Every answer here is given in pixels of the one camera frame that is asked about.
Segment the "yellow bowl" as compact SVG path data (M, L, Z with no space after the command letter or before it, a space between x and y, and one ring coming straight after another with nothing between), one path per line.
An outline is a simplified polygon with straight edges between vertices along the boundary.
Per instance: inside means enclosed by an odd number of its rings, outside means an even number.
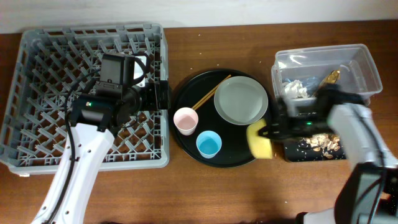
M258 131L264 127L266 127L266 121L262 118L246 128L248 147L255 159L273 158L271 140L258 134Z

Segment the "white napkin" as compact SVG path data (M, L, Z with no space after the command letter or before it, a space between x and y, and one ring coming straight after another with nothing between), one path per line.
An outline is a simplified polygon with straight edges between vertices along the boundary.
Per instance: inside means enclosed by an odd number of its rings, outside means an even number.
M287 98L308 98L307 88L303 86L300 80L285 82L282 85L284 87L284 93Z

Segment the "pink cup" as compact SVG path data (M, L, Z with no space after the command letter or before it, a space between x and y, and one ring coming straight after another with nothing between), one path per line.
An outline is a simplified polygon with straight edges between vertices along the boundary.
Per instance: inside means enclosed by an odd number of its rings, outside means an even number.
M198 115L192 108L183 107L175 112L173 121L174 125L182 135L189 136L193 134L196 129L198 124Z

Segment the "food scraps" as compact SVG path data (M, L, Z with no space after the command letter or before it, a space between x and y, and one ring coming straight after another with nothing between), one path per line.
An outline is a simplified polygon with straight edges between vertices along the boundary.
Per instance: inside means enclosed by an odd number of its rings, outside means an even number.
M335 134L316 134L302 140L311 150L320 152L328 160L336 159L333 154L342 149L340 137Z

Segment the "gold snack wrapper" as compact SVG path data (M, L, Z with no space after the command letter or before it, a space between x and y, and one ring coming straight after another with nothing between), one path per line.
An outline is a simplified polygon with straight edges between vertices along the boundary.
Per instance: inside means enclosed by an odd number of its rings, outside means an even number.
M339 79L340 70L334 70L320 82L318 89L323 88L326 84L335 84Z

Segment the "light blue cup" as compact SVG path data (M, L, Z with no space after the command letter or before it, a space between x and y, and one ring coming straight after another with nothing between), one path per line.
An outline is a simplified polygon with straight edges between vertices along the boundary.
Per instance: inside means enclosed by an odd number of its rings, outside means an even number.
M202 157L211 159L221 150L222 140L216 132L204 131L198 135L196 146Z

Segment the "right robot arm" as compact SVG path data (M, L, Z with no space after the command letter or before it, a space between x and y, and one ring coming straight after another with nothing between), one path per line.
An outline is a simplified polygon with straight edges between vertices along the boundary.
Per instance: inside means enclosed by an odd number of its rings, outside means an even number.
M316 94L315 113L289 115L279 103L279 114L260 125L256 136L281 141L334 133L340 137L352 173L332 208L299 213L295 223L397 223L397 158L374 124L361 96L327 84Z

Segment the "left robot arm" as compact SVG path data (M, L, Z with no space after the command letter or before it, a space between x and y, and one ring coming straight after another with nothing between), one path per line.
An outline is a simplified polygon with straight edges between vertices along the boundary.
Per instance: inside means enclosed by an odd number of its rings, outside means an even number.
M83 223L100 166L120 130L140 110L170 107L167 81L144 88L98 82L65 116L67 140L50 189L34 223Z

